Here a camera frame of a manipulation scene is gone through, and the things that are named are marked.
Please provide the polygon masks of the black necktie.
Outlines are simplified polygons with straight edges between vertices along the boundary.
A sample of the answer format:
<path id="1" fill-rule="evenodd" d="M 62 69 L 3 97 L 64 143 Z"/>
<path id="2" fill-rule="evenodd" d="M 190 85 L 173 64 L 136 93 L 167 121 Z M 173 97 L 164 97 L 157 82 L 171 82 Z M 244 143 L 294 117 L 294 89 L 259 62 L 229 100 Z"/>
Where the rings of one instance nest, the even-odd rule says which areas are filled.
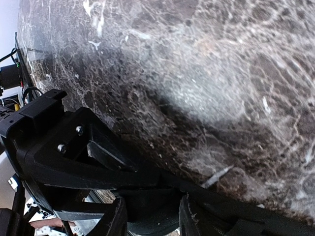
<path id="1" fill-rule="evenodd" d="M 313 236 L 315 230 L 257 206 L 203 189 L 166 172 L 150 188 L 117 189 L 128 229 L 141 236 Z"/>

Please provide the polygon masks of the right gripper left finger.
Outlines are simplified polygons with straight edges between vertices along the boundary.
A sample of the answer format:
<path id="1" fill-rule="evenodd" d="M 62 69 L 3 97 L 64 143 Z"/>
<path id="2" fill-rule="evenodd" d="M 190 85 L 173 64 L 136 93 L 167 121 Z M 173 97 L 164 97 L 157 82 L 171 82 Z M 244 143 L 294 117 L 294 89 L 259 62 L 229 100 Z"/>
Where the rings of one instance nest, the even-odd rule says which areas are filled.
<path id="1" fill-rule="evenodd" d="M 107 204 L 107 210 L 90 231 L 91 236 L 126 236 L 127 210 L 123 198 L 116 198 L 112 204 Z"/>

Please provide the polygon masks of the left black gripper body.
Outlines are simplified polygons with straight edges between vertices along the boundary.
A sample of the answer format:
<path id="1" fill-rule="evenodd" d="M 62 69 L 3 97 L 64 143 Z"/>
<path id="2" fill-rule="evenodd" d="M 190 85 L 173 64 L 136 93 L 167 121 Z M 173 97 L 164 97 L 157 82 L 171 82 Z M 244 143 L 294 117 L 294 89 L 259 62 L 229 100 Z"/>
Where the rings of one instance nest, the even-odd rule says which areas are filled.
<path id="1" fill-rule="evenodd" d="M 0 141 L 18 177 L 68 176 L 67 93 L 52 89 L 18 111 L 0 112 Z"/>

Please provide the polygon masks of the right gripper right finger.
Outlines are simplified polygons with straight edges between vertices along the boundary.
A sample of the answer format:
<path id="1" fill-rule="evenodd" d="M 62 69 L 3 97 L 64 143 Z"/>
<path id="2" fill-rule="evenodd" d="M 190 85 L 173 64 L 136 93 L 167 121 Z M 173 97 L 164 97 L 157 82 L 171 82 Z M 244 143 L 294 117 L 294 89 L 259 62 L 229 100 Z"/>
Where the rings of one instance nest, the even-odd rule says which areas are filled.
<path id="1" fill-rule="evenodd" d="M 179 207 L 179 226 L 182 236 L 235 236 L 236 230 L 225 198 L 196 198 L 185 194 Z"/>

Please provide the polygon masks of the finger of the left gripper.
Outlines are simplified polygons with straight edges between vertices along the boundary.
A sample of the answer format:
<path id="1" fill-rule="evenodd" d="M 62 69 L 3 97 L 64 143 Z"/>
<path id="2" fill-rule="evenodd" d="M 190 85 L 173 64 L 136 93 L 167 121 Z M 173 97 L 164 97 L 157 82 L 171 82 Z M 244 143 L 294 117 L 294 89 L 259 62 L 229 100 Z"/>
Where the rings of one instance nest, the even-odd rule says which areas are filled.
<path id="1" fill-rule="evenodd" d="M 87 203 L 82 199 L 91 190 L 118 188 L 92 179 L 24 179 L 22 183 L 40 207 L 65 221 L 102 218 L 113 208 L 111 204 Z"/>
<path id="2" fill-rule="evenodd" d="M 126 145 L 87 108 L 68 113 L 68 176 L 22 179 L 92 179 L 117 189 L 150 188 L 160 173 Z"/>

